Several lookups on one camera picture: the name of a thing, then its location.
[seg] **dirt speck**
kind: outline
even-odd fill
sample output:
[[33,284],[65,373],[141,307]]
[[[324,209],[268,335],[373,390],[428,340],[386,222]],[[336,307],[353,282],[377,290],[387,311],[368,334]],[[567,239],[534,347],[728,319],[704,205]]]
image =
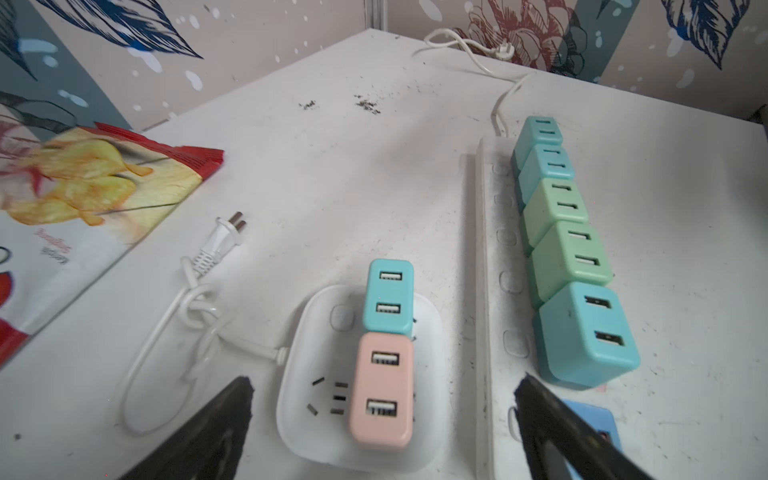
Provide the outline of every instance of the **dirt speck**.
[[369,111],[374,115],[378,115],[382,113],[380,110],[377,110],[375,106],[377,105],[376,102],[370,101],[370,100],[361,100],[357,102],[355,105],[358,107],[362,107],[363,110]]

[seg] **cable strain relief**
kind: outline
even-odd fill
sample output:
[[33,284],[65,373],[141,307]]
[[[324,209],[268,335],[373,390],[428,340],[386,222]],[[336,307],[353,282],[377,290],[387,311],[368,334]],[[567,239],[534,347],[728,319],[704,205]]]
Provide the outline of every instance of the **cable strain relief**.
[[203,276],[210,272],[210,269],[214,268],[214,265],[216,265],[216,260],[214,260],[211,255],[205,252],[200,252],[197,254],[197,257],[194,257],[192,269],[198,272],[200,276]]
[[277,349],[277,357],[275,358],[275,363],[277,366],[283,366],[286,364],[286,361],[288,360],[288,353],[290,353],[290,348],[287,346],[281,346],[279,349]]

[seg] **power strip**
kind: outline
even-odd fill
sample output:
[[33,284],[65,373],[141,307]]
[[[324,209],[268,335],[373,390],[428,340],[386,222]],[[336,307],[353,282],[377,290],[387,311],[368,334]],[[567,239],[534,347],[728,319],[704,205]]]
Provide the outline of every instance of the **power strip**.
[[349,433],[349,404],[365,286],[335,285],[307,303],[277,400],[277,430],[291,452],[364,472],[410,473],[427,466],[448,435],[449,394],[440,314],[414,294],[413,437],[401,452],[365,449]]

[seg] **floral wallpaper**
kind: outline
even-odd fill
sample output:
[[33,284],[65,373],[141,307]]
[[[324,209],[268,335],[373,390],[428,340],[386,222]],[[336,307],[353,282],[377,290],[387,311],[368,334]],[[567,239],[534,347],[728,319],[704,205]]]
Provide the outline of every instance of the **floral wallpaper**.
[[721,114],[768,103],[768,2],[389,0],[390,31],[440,27],[508,41],[520,65]]
[[347,0],[0,0],[0,152],[95,121],[144,130],[364,19]]

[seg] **teal stripe on wallpaper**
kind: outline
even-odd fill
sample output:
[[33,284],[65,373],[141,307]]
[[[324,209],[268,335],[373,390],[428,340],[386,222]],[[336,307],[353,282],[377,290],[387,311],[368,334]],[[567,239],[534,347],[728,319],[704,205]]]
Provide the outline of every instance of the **teal stripe on wallpaper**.
[[0,48],[0,104],[23,123],[39,125],[30,130],[43,141],[62,128],[95,121],[130,128],[30,2],[11,1],[12,10],[0,9],[0,22],[14,25],[18,40],[0,45],[6,47]]
[[600,81],[640,0],[578,0],[560,47],[564,65],[552,71]]

